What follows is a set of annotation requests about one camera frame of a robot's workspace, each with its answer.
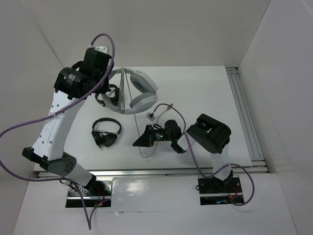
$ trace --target white headphones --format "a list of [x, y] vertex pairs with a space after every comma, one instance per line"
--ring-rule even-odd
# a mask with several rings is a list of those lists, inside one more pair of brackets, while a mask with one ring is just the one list
[[[111, 103], [111, 100], [106, 94], [101, 94], [103, 102], [105, 105], [113, 110], [114, 112], [118, 112], [121, 114], [138, 114], [150, 109], [158, 100], [157, 97], [157, 86], [153, 82], [153, 80], [144, 72], [133, 70], [130, 68], [117, 68], [113, 69], [109, 75], [109, 80], [116, 75], [121, 74], [121, 82], [120, 82], [120, 95], [119, 95], [119, 106], [114, 106]], [[125, 101], [124, 101], [124, 74], [130, 75], [130, 80], [132, 84], [142, 92], [139, 96], [134, 98], [129, 104], [130, 109], [125, 109]]]

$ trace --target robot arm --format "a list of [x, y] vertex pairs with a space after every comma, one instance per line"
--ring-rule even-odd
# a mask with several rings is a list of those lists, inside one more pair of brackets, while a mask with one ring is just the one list
[[[72, 104], [90, 91], [107, 70], [110, 58], [106, 53], [89, 48], [82, 62], [72, 68], [62, 69], [54, 85], [55, 92], [49, 115]], [[100, 93], [107, 91], [108, 80], [96, 90]], [[64, 152], [67, 135], [84, 102], [49, 119], [37, 141], [32, 147], [25, 148], [22, 155], [38, 163], [44, 170], [71, 179], [90, 190], [96, 184], [96, 177], [80, 166], [76, 158]]]
[[[203, 148], [211, 153], [213, 172], [228, 164], [214, 177], [226, 186], [233, 177], [228, 155], [228, 144], [230, 141], [230, 128], [224, 123], [215, 120], [205, 114], [201, 114], [195, 124], [186, 131], [191, 144], [198, 142]], [[188, 149], [186, 137], [182, 136], [178, 144], [183, 149]]]

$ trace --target headphone cushion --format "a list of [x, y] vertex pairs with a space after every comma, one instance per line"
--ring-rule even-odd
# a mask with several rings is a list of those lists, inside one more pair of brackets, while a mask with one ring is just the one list
[[110, 147], [112, 144], [115, 143], [116, 139], [117, 139], [117, 135], [115, 133], [108, 133], [105, 136], [105, 139], [103, 141], [103, 145], [105, 147]]
[[141, 93], [156, 93], [157, 92], [157, 86], [154, 83], [154, 81], [144, 72], [136, 71], [134, 74], [130, 77], [131, 82], [134, 87], [137, 88]]
[[102, 144], [102, 139], [101, 139], [101, 136], [99, 135], [99, 133], [97, 133], [96, 131], [92, 131], [91, 134], [92, 134], [92, 137], [93, 137], [96, 145], [100, 146]]
[[155, 96], [155, 93], [144, 93], [144, 94], [140, 94], [139, 96], [137, 96], [135, 99], [132, 100], [132, 102], [129, 104], [130, 108], [133, 108], [137, 103], [139, 103], [140, 101], [142, 101], [143, 99], [149, 98], [151, 96]]

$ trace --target white table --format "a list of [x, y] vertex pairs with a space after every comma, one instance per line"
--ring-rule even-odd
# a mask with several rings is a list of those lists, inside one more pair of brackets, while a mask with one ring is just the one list
[[[239, 120], [234, 97], [227, 78], [225, 67], [133, 67], [147, 73], [157, 84], [158, 103], [173, 103], [187, 122], [187, 127], [194, 124], [197, 117], [204, 113], [229, 126], [232, 131], [229, 144], [229, 156], [232, 163], [250, 166], [251, 159]], [[119, 75], [111, 81], [119, 84]], [[133, 98], [140, 94], [131, 86]], [[125, 83], [126, 106], [130, 98]], [[156, 115], [165, 107], [160, 107]], [[136, 115], [140, 134], [151, 122], [145, 117], [147, 111]], [[111, 147], [100, 149], [91, 135], [92, 123], [98, 118], [114, 118], [122, 124], [122, 133]], [[179, 126], [183, 122], [174, 111], [168, 111], [159, 120], [175, 119]], [[110, 122], [101, 123], [99, 129], [117, 131], [117, 126]], [[195, 168], [189, 151], [177, 154], [170, 147], [170, 142], [160, 142], [154, 155], [148, 159], [140, 156], [133, 142], [138, 138], [133, 115], [120, 115], [99, 105], [94, 96], [90, 96], [79, 111], [65, 145], [65, 151], [77, 158], [87, 170], [122, 170], [122, 169], [173, 169]], [[153, 148], [141, 148], [149, 154]], [[200, 145], [195, 144], [194, 152], [201, 167], [211, 167], [210, 154]], [[42, 171], [36, 165], [34, 170]]]

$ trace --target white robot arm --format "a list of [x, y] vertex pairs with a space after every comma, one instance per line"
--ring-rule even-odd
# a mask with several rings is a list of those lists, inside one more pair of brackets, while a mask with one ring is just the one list
[[[49, 115], [53, 116], [87, 94], [106, 72], [110, 58], [110, 55], [102, 51], [88, 48], [82, 62], [72, 68], [62, 69], [54, 85], [55, 92]], [[107, 91], [110, 91], [108, 79], [95, 92]], [[83, 100], [49, 119], [37, 141], [32, 147], [25, 148], [22, 155], [38, 163], [44, 170], [71, 179], [90, 190], [96, 185], [96, 177], [79, 165], [76, 158], [64, 152], [67, 135], [84, 102]]]
[[[188, 138], [191, 143], [191, 146], [195, 144], [197, 141], [192, 138], [189, 134]], [[178, 140], [177, 144], [182, 148], [185, 152], [189, 149], [187, 139], [185, 135], [182, 135], [181, 138]], [[228, 144], [223, 148], [221, 154], [219, 153], [211, 153], [212, 165], [213, 165], [213, 172], [216, 172], [218, 169], [222, 168], [226, 164], [230, 164], [230, 159], [228, 155]], [[216, 178], [220, 179], [221, 181], [226, 180], [232, 174], [231, 166], [228, 165], [224, 169], [222, 169], [219, 173], [215, 175]]]

